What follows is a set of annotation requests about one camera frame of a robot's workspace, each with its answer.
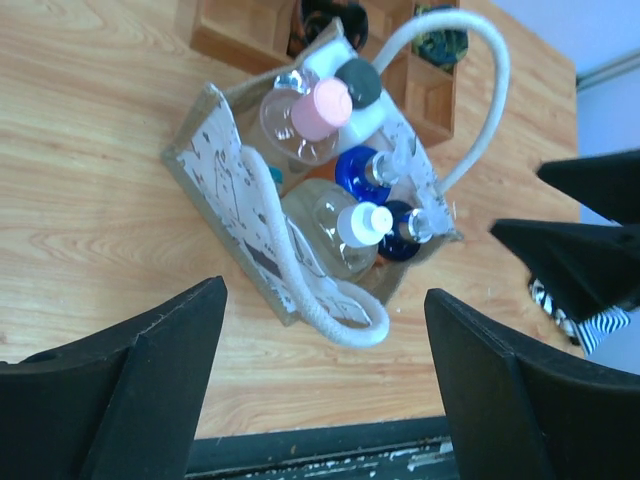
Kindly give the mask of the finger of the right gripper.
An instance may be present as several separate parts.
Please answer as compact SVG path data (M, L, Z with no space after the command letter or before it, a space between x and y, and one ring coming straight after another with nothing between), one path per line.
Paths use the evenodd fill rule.
M639 150L542 163L536 175L600 216L639 223Z
M564 312L584 321L639 307L639 226L498 219L490 233L517 256Z

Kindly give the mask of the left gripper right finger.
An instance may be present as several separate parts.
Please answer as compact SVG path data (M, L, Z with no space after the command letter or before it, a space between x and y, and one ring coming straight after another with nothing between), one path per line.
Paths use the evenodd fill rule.
M558 350L442 289L425 318L463 479L636 479L639 378Z

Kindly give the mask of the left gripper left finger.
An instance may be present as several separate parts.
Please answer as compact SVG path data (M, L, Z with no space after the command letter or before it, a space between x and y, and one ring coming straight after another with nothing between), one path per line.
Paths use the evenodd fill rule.
M5 479L181 479L227 289L206 279L165 303L1 366Z

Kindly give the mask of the blue spray bottle orange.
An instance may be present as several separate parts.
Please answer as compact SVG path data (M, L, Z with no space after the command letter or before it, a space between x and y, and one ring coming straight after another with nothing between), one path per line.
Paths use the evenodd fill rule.
M335 182L358 202L384 204L392 187L410 170L410 148L399 138L391 150L356 146L337 159Z

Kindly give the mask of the pink cap clear bottle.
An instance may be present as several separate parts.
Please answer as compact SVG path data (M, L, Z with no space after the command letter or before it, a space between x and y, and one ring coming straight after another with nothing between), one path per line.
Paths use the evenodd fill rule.
M306 68L280 74L260 106L259 150L272 165L319 166L334 155L339 130L352 112L352 99L342 80L321 79Z

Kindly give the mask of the black white striped cloth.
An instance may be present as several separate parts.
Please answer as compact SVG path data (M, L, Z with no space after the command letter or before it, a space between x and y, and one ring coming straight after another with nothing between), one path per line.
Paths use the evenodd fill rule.
M528 283L532 300L564 332L570 343L580 346L585 355L591 355L612 333L630 325L629 314L612 307L586 320L576 321L561 309L542 282L532 276Z

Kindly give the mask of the dark green rolled sock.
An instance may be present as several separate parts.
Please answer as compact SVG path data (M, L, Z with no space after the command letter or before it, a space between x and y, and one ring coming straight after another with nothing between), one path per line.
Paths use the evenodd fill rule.
M440 70L452 74L469 48L467 30L438 30L412 40L412 53Z

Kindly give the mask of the white bottle grey cap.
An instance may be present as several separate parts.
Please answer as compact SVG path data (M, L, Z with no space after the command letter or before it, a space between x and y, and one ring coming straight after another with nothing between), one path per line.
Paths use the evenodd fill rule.
M339 130L337 154L369 140L392 112L394 103L380 74L344 38L330 40L306 56L302 65L320 79L336 77L347 86L353 110L349 122Z

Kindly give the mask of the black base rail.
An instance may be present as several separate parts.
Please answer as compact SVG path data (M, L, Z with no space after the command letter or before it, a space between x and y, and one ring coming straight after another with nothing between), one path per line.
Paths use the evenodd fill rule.
M196 440L187 479L458 479L444 417Z

